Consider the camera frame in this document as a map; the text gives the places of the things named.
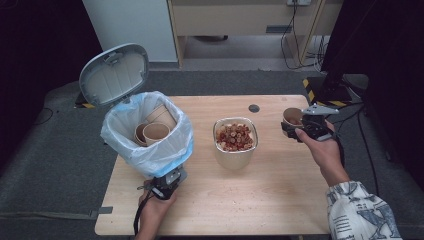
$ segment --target person's left hand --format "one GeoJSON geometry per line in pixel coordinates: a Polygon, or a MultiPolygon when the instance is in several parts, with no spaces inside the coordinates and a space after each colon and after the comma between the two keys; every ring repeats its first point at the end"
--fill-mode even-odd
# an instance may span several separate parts
{"type": "MultiPolygon", "coordinates": [[[[147,186],[150,180],[144,181],[144,186],[147,186]]],[[[144,190],[143,195],[138,200],[138,204],[147,197],[148,191],[144,190]]],[[[140,215],[140,231],[136,239],[154,239],[162,220],[165,218],[168,209],[177,200],[177,190],[172,194],[168,200],[160,200],[154,195],[149,196],[146,205],[141,211],[140,215]]]]}

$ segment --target trash can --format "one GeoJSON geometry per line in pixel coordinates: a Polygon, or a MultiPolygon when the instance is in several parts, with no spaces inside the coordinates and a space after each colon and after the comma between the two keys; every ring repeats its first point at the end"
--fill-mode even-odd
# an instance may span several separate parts
{"type": "Polygon", "coordinates": [[[163,93],[134,94],[147,80],[148,56],[137,44],[123,44],[89,61],[81,71],[80,88],[95,107],[113,105],[103,121],[101,137],[145,178],[162,177],[182,164],[193,151],[193,128],[188,116],[163,93]],[[149,147],[134,139],[138,125],[164,105],[176,120],[175,128],[149,147]]]}

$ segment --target wooden table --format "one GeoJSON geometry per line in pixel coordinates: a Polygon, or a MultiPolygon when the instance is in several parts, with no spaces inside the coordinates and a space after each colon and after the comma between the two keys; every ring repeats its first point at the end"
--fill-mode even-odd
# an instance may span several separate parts
{"type": "MultiPolygon", "coordinates": [[[[194,150],[185,163],[187,179],[178,188],[159,235],[297,235],[326,234],[327,185],[309,149],[282,133],[288,107],[307,108],[300,95],[171,97],[190,118],[194,150]],[[248,107],[259,106],[252,113],[248,107]],[[222,168],[214,157],[212,127],[226,117],[247,117],[259,145],[242,170],[222,168]]],[[[133,235],[132,223],[144,179],[118,156],[95,231],[133,235]]]]}

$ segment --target wall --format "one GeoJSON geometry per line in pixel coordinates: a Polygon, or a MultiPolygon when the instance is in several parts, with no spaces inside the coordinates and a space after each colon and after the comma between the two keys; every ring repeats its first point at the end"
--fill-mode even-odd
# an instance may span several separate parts
{"type": "Polygon", "coordinates": [[[83,0],[103,50],[143,46],[150,62],[177,62],[166,0],[83,0]]]}

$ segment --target white bowl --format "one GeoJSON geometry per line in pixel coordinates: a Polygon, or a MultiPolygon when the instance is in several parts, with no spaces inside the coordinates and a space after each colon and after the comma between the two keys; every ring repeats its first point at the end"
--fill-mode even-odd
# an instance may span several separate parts
{"type": "Polygon", "coordinates": [[[213,127],[213,138],[215,142],[215,158],[217,162],[222,167],[231,170],[239,170],[247,166],[252,158],[253,151],[258,146],[258,134],[256,132],[255,125],[252,121],[243,117],[224,118],[218,120],[213,127]],[[232,125],[233,123],[246,125],[249,128],[249,136],[253,140],[251,148],[239,151],[225,151],[222,149],[221,145],[217,142],[217,131],[219,131],[222,126],[232,125]]]}

